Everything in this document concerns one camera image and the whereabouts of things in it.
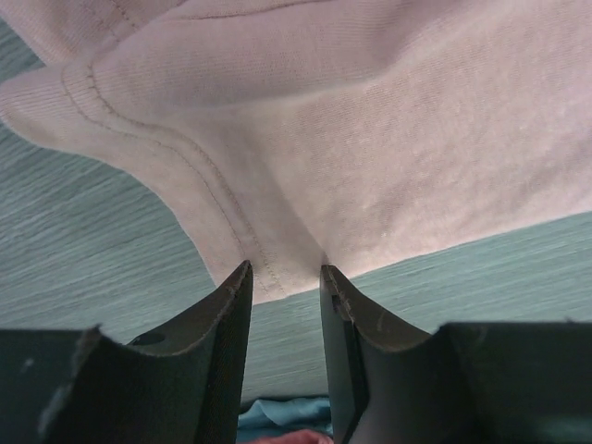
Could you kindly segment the folded salmon t shirt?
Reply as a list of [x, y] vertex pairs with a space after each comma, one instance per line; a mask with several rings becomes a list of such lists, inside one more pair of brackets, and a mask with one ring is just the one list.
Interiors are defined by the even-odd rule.
[[330, 436], [310, 429], [289, 432], [279, 437], [258, 438], [256, 444], [333, 444]]

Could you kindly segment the pink printed t shirt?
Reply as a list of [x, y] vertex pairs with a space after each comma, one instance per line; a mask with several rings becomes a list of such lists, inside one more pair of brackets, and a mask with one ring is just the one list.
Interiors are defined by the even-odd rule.
[[23, 139], [121, 169], [256, 302], [591, 208], [587, 1], [5, 1]]

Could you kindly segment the folded light blue t shirt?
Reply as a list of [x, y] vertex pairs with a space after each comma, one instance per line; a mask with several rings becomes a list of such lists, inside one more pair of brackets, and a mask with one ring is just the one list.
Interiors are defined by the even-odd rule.
[[256, 400], [239, 415], [237, 441], [274, 438], [304, 429], [333, 437], [328, 397]]

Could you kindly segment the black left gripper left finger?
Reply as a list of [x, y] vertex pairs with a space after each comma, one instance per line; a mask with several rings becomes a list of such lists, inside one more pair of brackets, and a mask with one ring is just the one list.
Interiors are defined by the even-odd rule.
[[241, 263], [212, 293], [121, 344], [99, 327], [1, 333], [5, 443], [232, 443], [253, 303]]

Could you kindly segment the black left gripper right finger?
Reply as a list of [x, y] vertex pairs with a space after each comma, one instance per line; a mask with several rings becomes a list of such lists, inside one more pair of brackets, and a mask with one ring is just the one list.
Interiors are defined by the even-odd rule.
[[338, 443], [587, 443], [591, 326], [448, 323], [415, 327], [335, 266], [320, 308]]

